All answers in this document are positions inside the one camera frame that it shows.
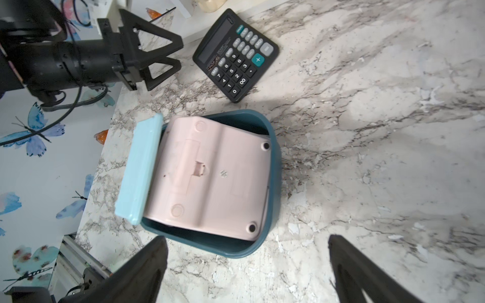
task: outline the black cable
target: black cable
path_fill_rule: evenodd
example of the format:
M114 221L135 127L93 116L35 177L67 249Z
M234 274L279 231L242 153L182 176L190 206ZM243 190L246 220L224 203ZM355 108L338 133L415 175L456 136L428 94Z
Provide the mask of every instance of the black cable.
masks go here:
M108 86L105 85L105 84L103 84L103 86L104 86L104 90L99 95L97 95L96 97L91 98L89 100L81 101L75 107L93 104L93 103L96 103L96 102L100 101L101 99L103 99L104 96L106 96L108 94ZM54 112L54 111L58 111L58 110L67 110L71 106L72 106L72 104L49 106L49 105L45 105L45 103L44 103L44 104L41 105L42 109L46 112Z
M58 105L58 104L61 104L62 102L64 102L65 100L65 97L66 97L66 94L65 94L65 91L58 91L56 93L56 95L60 94L60 93L63 93L64 96L62 98L60 98L59 100L55 101L55 102L52 102L52 103L49 103L49 104L41 104L40 106L43 108L43 107L51 107L51 106L54 106L54 105Z
M67 19L66 19L65 14L64 14L64 0L61 0L61 12L62 12L62 16L64 18L64 23L66 24L67 23ZM74 45L74 49L77 49L78 50L78 48L76 47L76 43L74 41L74 36L73 36L73 34L71 32L71 28L69 27L69 25L67 25L67 29L68 29L69 34L71 36L72 43ZM72 103L72 107L69 108L69 110L66 111L65 114L63 114L54 123L51 123L48 126L44 127L43 129L36 130L36 131L31 132L30 134L25 135L25 136L22 136L20 138L16 138L16 139L12 139L12 140L8 140L8 141L0 142L0 146L4 146L4 145L7 145L7 144L12 144L12 143L15 143L15 142L18 142L18 141L22 141L22 140L28 139L28 138L33 137L35 135L39 135L39 134L43 133L44 131L46 131L46 130L52 128L52 127L54 127L55 125L57 125L62 120L64 120L73 111L73 109L76 107L76 104L78 103L79 98L81 97L82 85L80 85L80 84L78 84L78 85L79 85L78 95L76 96L76 99Z
M82 287L82 285L83 284L74 286L73 288L71 288L70 290L67 291L67 294L65 294L65 296L67 297L69 295L69 293L72 292L73 290L80 289Z
M81 0L81 2L84 3L84 5L86 5L86 8L88 8L88 5L86 4L86 2L84 2L84 0ZM76 11L76 0L72 0L72 8L74 9L74 16L76 16L76 19L79 22L79 24L81 24L84 27L90 27L91 26L91 16L89 16L89 8L88 8L89 22L86 23L86 24L82 23L81 20L78 17L78 12Z
M17 138L17 139L8 140L8 141L5 141L5 142L0 142L0 146L7 145L7 144L12 144L12 143L15 143L15 142L18 142L18 141L22 141L24 139L27 139L27 138L33 137L35 135L38 135L40 133L43 133L44 131L48 130L51 127L54 127L56 124L58 124L59 122L61 122L62 120L64 120L64 118L66 118L72 112L72 110L76 107L76 104L79 101L79 97L81 96L81 91L82 91L82 86L79 87L78 95L76 96L76 100L74 100L74 103L72 103L73 106L68 111L66 111L65 114L63 114L59 119L57 119L54 123L49 124L48 126L44 127L43 129L34 131L34 132L32 132L32 133L30 133L28 135L25 135L23 137L20 137L20 138Z

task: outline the dark teal container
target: dark teal container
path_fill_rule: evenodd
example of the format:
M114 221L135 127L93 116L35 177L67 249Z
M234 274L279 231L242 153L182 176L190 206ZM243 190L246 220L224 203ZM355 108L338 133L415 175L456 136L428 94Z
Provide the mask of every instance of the dark teal container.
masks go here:
M263 244L264 240L268 236L268 233L278 220L281 204L281 149L278 141L276 140L275 131L270 122L257 111L238 110L208 115L204 116L204 118L235 128L244 129L256 134L270 136L272 148L268 211L266 213L266 222L261 230L259 238L254 242L228 238L179 227L167 226L145 217L142 218L141 225L144 229L152 233L165 236L177 242L197 247L227 258L242 258L252 254L261 246L261 244ZM166 127L167 124L163 126L162 136Z

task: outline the number key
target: number key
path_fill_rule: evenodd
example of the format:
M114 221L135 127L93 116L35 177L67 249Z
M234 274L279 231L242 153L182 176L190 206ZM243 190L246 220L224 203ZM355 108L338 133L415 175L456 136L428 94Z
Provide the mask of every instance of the number key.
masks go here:
M242 57L238 58L236 61L235 61L235 65L237 67L241 66L241 64L244 62L244 59Z
M239 80L238 84L240 87L244 87L247 83L247 79L245 76L242 76L241 79Z
M223 76L223 73L219 71L214 78L216 81L219 81L222 78L222 76Z
M232 62L234 62L238 57L239 55L237 53L233 53L229 58L231 59Z
M224 86L228 82L229 82L229 77L224 75L224 77L222 77L222 80L220 81L221 85Z
M236 86L234 86L232 88L232 90L230 91L231 96L233 96L233 97L237 96L237 94L239 93L239 91L241 91L241 90L239 88L237 88Z
M231 67L230 69L227 70L227 74L229 75L229 77L231 77L235 72L236 72L235 67Z
M234 82L232 81L229 81L226 86L224 87L228 92L230 92L232 90L232 88L234 87Z
M224 70L225 72L227 72L227 70L231 67L231 64L229 63L225 63L223 66L222 66L222 70Z
M249 64L246 63L246 62L241 65L241 69L242 69L243 72L246 72L248 67L249 67Z
M234 73L234 75L232 76L232 79L233 79L234 81L238 81L238 80L239 80L239 78L241 78L241 76L242 76L242 75L243 75L243 72L242 72L242 71L240 71L240 70L238 70L237 72L235 72L235 73Z

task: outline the wall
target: wall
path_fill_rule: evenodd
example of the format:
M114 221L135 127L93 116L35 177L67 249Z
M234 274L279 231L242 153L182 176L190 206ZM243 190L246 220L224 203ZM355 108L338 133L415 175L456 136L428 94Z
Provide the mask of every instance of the wall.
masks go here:
M100 38L96 29L74 24L76 37ZM76 108L55 128L56 132L45 133L50 142L35 136L33 141L22 145L0 147L1 289L11 283L2 280L17 279L24 272L52 267L63 235L77 231L86 200L72 197L77 196L77 191L87 198L84 194L86 176L95 173L103 148L93 136L108 128L120 88L119 84L110 88L112 98ZM77 89L66 90L66 93L64 103L72 103ZM86 93L85 99L89 94L97 94L88 88L83 88L83 93ZM29 112L36 112L37 123L42 122L36 103L40 105L26 89L5 93L0 99L0 141L5 141L4 136L25 131L17 125L20 122L16 117L32 128L36 122L28 116ZM43 115L48 121L44 124L55 121L64 112L45 112ZM47 287L50 272L52 270L37 274L31 280L24 279L15 286Z

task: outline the marble countertop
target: marble countertop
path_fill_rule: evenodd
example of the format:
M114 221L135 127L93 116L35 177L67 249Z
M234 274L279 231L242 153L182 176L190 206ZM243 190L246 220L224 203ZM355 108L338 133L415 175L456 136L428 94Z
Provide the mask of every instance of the marble countertop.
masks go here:
M133 128L254 109L283 157L264 244L226 259L169 241L163 302L335 302L330 234L425 302L485 297L485 2L292 0L247 22L280 55L239 103L193 63L122 91L76 241L116 270L154 235L114 215Z

